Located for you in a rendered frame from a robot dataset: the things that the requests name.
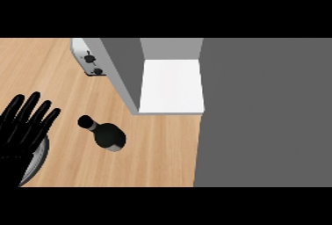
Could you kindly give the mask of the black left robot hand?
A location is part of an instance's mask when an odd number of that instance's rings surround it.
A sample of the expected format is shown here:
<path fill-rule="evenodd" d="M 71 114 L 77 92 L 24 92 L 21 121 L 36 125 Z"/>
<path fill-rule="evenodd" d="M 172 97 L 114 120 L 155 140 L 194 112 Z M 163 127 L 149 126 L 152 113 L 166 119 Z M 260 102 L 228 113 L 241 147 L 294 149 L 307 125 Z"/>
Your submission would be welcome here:
<path fill-rule="evenodd" d="M 39 100 L 39 91 L 28 99 L 18 94 L 0 114 L 0 188 L 20 187 L 34 152 L 61 113 L 59 108 L 49 112 L 49 100 L 34 111 Z"/>

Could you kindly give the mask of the dark wine bottle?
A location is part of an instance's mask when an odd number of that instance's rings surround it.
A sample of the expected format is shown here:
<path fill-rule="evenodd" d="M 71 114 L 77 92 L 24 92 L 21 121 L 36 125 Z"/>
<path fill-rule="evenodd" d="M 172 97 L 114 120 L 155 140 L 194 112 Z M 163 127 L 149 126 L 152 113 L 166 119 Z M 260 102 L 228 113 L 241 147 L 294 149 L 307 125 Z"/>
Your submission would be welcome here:
<path fill-rule="evenodd" d="M 79 118 L 80 127 L 93 132 L 98 145 L 110 151 L 120 151 L 126 145 L 126 133 L 112 123 L 99 124 L 89 115 Z"/>

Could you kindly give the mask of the grey open cabinet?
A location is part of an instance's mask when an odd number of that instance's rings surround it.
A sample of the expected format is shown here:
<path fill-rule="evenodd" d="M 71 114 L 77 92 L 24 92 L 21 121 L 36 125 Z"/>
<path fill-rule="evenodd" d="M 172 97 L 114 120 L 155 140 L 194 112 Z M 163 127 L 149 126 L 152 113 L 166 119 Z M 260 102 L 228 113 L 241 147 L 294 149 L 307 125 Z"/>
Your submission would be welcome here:
<path fill-rule="evenodd" d="M 87 38 L 84 42 L 132 114 L 204 113 L 201 38 Z"/>

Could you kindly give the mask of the dark grey cabinet door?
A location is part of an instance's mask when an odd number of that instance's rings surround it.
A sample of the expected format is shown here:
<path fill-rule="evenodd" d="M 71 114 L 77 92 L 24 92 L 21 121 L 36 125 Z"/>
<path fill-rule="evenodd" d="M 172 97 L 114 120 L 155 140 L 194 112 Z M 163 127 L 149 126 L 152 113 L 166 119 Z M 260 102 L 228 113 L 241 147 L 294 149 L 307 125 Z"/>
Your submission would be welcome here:
<path fill-rule="evenodd" d="M 198 186 L 332 186 L 332 39 L 207 39 Z"/>

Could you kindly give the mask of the silver appliance with black knobs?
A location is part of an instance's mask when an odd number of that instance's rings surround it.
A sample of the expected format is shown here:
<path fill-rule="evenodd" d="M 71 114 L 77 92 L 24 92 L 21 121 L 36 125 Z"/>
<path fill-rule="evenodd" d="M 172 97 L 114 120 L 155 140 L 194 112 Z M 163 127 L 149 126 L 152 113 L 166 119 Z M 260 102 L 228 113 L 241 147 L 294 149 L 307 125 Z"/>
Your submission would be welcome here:
<path fill-rule="evenodd" d="M 70 50 L 86 75 L 104 76 L 102 67 L 83 38 L 70 39 Z"/>

